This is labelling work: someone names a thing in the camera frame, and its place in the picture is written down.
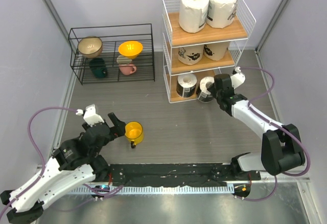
toilet paper roll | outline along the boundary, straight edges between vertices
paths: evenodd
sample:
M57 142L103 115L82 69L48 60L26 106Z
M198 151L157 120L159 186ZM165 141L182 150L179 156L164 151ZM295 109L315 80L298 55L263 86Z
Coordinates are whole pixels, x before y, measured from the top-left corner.
M208 11L209 0L181 0L179 25L189 33L203 29Z
M184 64L196 64L202 59L203 45L178 48L178 60Z
M177 93L183 98L190 97L195 92L196 76L194 74L182 74L177 77Z
M208 103L214 98L208 91L208 87L215 82L213 77L204 77L201 79L198 89L196 90L196 97L203 103Z
M204 55L212 60L220 60L225 56L230 41L204 45Z
M213 28L229 26L236 15L237 0L210 0L206 23Z

black wire rack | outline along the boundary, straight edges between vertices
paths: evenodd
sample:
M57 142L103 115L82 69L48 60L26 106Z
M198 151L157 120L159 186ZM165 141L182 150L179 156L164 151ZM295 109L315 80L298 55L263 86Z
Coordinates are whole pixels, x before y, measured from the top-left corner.
M96 36L102 41L101 68L105 75L99 77L91 69L91 58L84 57L77 49L78 43L85 37ZM155 81L154 49L152 24L78 27L69 32L71 45L71 68L81 84L125 81ZM142 52L132 60L136 72L125 76L119 69L116 59L119 57L118 47L126 41L139 41L143 45Z

wooden shelf board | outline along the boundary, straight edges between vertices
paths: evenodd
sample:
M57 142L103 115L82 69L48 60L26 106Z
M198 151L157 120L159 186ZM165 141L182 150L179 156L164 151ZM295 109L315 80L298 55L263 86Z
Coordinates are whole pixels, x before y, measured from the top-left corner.
M187 44L236 40L247 37L247 33L237 16L234 18L233 23L223 29L212 28L208 24L205 24L204 28L197 33L188 33L179 26L178 12L169 13L168 17L173 30L173 47L184 46Z
M208 57L206 57L205 55L203 55L202 59L198 63L196 63L194 65L187 65L178 60L178 49L173 49L172 74L213 69L213 68L219 68L219 67L224 67L224 66L231 66L234 64L235 63L233 61L233 58L232 58L229 50L226 51L224 57L220 60L217 60L217 61L211 60Z
M196 99L196 89L198 88L198 85L201 81L201 79L203 77L208 77L211 76L213 77L215 75L215 72L213 70L209 70L209 71L203 71L203 72L195 72L193 73L196 75L198 81L197 81L197 85L195 87L195 92L191 97L188 98L183 98L180 97L176 91L177 89L177 77L178 76L172 76L172 82L171 82L171 86L170 86L170 102L179 102L179 101L186 101L186 100L194 100Z

brown bowl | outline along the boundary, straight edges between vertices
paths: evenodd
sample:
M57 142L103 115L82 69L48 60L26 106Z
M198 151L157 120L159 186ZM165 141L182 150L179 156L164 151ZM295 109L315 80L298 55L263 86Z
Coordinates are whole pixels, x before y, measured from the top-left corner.
M78 43L78 51L86 58L97 58L102 53L102 41L96 36L87 36Z

reflective metal surface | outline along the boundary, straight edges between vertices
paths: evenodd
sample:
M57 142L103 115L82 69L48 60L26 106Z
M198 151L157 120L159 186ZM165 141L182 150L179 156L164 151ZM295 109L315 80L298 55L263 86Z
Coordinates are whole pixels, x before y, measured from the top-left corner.
M253 183L250 197L266 196L273 184ZM70 209L89 199L66 195L54 203ZM252 203L231 194L118 195L90 202L72 212L45 210L39 224L192 224L192 223L309 223L296 183L278 185L268 200Z

